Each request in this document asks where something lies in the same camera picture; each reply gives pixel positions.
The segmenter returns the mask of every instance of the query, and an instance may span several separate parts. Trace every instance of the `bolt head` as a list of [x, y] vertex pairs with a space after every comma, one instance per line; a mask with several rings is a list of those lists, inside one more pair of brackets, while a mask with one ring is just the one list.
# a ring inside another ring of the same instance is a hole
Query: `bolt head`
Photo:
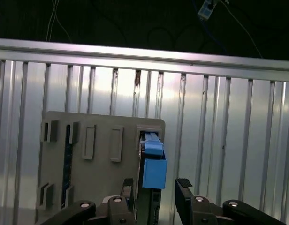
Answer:
[[204, 200], [202, 197], [196, 197], [195, 199], [197, 202], [202, 202]]
[[87, 208], [88, 206], [89, 206], [88, 203], [83, 203], [83, 204], [81, 204], [81, 207], [82, 207], [82, 208]]
[[229, 202], [229, 205], [233, 206], [233, 207], [237, 207], [238, 204], [236, 202]]

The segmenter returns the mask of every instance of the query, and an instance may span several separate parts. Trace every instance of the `gray plastic board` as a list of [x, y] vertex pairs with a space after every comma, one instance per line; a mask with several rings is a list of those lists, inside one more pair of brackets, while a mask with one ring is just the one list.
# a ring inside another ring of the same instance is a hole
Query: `gray plastic board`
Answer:
[[[39, 221], [74, 201], [99, 206], [104, 197], [120, 194], [125, 178], [134, 178], [136, 189], [139, 133], [157, 132], [164, 140], [164, 130], [158, 119], [47, 112], [41, 132]], [[65, 151], [72, 151], [72, 159]]]

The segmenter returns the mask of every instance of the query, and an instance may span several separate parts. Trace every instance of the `blue plastic part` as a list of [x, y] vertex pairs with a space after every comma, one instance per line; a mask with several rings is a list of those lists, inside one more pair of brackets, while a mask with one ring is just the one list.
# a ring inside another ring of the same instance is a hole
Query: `blue plastic part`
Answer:
[[144, 153], [158, 156], [163, 155], [163, 143], [155, 133], [145, 134]]
[[144, 153], [160, 156], [160, 159], [144, 159], [143, 187], [164, 189], [167, 176], [167, 159], [163, 150], [163, 143], [155, 133], [146, 133]]
[[144, 159], [144, 188], [164, 189], [167, 176], [167, 160]]

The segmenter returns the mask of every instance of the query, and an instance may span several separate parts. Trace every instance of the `rectangular slot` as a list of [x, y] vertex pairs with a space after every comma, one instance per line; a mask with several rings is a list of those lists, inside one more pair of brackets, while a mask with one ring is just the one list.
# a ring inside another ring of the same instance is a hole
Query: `rectangular slot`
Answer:
[[120, 162], [122, 159], [123, 126], [114, 126], [110, 135], [110, 160]]
[[55, 142], [57, 141], [58, 120], [50, 120], [43, 122], [42, 126], [42, 141]]
[[93, 127], [86, 127], [84, 135], [82, 158], [87, 160], [93, 159], [93, 152], [96, 138], [96, 125]]
[[159, 138], [162, 137], [162, 130], [158, 126], [148, 126], [148, 125], [137, 125], [136, 129], [136, 140], [135, 140], [135, 150], [139, 148], [139, 140], [144, 133], [155, 133]]
[[46, 142], [47, 141], [47, 132], [48, 132], [48, 129], [49, 129], [49, 124], [48, 123], [45, 123], [45, 137], [44, 137], [44, 141]]
[[70, 124], [70, 134], [69, 134], [69, 143], [75, 144], [78, 142], [78, 129], [79, 129], [79, 122], [73, 122]]
[[74, 202], [74, 186], [70, 186], [66, 189], [65, 193], [65, 207], [68, 207]]
[[39, 209], [46, 210], [53, 204], [53, 189], [54, 184], [46, 183], [38, 191], [39, 194]]
[[39, 205], [43, 205], [44, 202], [44, 194], [45, 194], [45, 187], [47, 187], [49, 184], [46, 183], [44, 186], [42, 186], [40, 188], [40, 201], [39, 201]]

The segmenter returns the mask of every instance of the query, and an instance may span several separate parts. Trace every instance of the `cable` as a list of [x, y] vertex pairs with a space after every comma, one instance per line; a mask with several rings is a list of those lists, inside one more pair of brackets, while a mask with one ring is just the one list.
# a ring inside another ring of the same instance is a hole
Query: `cable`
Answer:
[[103, 18], [108, 20], [110, 23], [112, 23], [118, 29], [118, 31], [121, 33], [122, 37], [124, 38], [125, 45], [127, 46], [128, 42], [127, 42], [126, 36], [125, 36], [124, 32], [121, 30], [120, 26], [114, 20], [107, 17], [92, 1], [93, 0], [89, 0], [90, 4], [94, 7], [94, 9], [97, 11], [98, 14], [100, 14]]
[[56, 20], [57, 20], [57, 23], [60, 25], [60, 27], [63, 29], [63, 31], [66, 33], [66, 35], [68, 36], [68, 39], [70, 41], [70, 43], [72, 43], [71, 41], [71, 38], [68, 34], [68, 32], [66, 31], [66, 29], [62, 26], [62, 24], [60, 23], [59, 19], [58, 19], [58, 16], [57, 16], [57, 12], [56, 12], [56, 8], [55, 8], [55, 4], [54, 4], [54, 0], [52, 0], [52, 4], [53, 4], [53, 10], [55, 12], [55, 16], [56, 16]]
[[50, 25], [51, 25], [51, 21], [52, 21], [52, 17], [54, 15], [54, 9], [52, 10], [52, 13], [51, 13], [51, 17], [50, 17], [50, 20], [49, 20], [49, 24], [47, 25], [47, 30], [46, 30], [46, 41], [47, 41], [47, 38], [48, 38], [48, 35], [49, 35], [49, 30], [50, 30]]
[[247, 18], [247, 20], [248, 20], [253, 26], [255, 26], [255, 27], [258, 28], [258, 29], [263, 29], [263, 30], [268, 30], [268, 31], [278, 31], [278, 32], [283, 30], [283, 29], [280, 29], [280, 28], [267, 27], [267, 26], [259, 25], [259, 24], [255, 23], [254, 20], [251, 19], [250, 16], [249, 16], [243, 9], [241, 9], [240, 7], [238, 7], [237, 5], [235, 5], [234, 3], [229, 2], [229, 7], [230, 7], [230, 8], [235, 8], [235, 9], [237, 9], [238, 11], [240, 11], [240, 12]]
[[[58, 1], [57, 1], [57, 4], [56, 4], [56, 1], [55, 1], [56, 10], [57, 10], [57, 8], [58, 8], [59, 2], [60, 2], [60, 0], [58, 0]], [[52, 30], [53, 30], [53, 26], [54, 26], [54, 23], [55, 23], [55, 19], [56, 19], [56, 15], [54, 14], [53, 22], [52, 22], [52, 25], [51, 25], [51, 31], [50, 31], [49, 41], [51, 41], [51, 38], [52, 38]]]
[[260, 56], [261, 58], [263, 58], [262, 55], [261, 55], [261, 53], [260, 53], [260, 51], [258, 50], [258, 48], [257, 48], [254, 40], [253, 40], [253, 38], [251, 37], [250, 33], [247, 31], [247, 29], [246, 29], [246, 28], [239, 22], [239, 20], [231, 13], [230, 9], [228, 8], [228, 6], [227, 6], [223, 1], [220, 1], [220, 3], [223, 4], [223, 6], [224, 6], [224, 7], [226, 8], [226, 10], [230, 13], [230, 15], [238, 22], [238, 24], [239, 24], [239, 25], [243, 28], [243, 30], [247, 33], [247, 35], [248, 35], [249, 38], [251, 39], [254, 47], [256, 48], [256, 51], [258, 52], [259, 56]]
[[[196, 3], [195, 3], [195, 0], [192, 0], [192, 4], [193, 4], [193, 6], [194, 6], [194, 8], [195, 8], [195, 11], [196, 11], [196, 13], [197, 13], [197, 16], [198, 16], [198, 8], [197, 8], [197, 5], [196, 5]], [[204, 21], [202, 21], [201, 18], [199, 18], [199, 20], [200, 20], [202, 26], [204, 27], [205, 32], [209, 35], [209, 37], [210, 37], [219, 47], [221, 47], [222, 50], [223, 50], [225, 53], [227, 53], [227, 50], [226, 50], [226, 48], [224, 47], [224, 45], [223, 45], [221, 42], [219, 42], [219, 41], [210, 33], [210, 31], [209, 31], [209, 29], [207, 28], [207, 26], [205, 25]]]

